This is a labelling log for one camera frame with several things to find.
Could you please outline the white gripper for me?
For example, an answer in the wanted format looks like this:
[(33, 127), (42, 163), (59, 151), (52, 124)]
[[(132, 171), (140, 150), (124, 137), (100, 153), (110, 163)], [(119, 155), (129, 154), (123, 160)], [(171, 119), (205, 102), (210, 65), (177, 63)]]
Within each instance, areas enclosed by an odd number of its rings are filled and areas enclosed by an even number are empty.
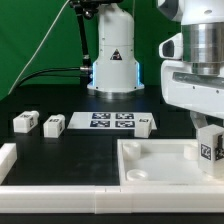
[(208, 125), (205, 115), (224, 119), (224, 72), (219, 76), (195, 75), (191, 68), (190, 63), (165, 60), (161, 87), (167, 104), (191, 111), (190, 118), (199, 133)]

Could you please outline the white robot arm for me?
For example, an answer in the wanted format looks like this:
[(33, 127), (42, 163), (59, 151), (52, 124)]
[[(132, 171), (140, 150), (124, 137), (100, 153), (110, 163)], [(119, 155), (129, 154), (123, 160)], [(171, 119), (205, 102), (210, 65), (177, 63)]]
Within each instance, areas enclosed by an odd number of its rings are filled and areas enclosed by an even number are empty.
[[(224, 0), (156, 0), (181, 31), (159, 45), (162, 95), (190, 111), (198, 133), (213, 132), (208, 116), (224, 121)], [(88, 89), (108, 98), (142, 89), (133, 55), (133, 19), (116, 4), (99, 7), (99, 56)]]

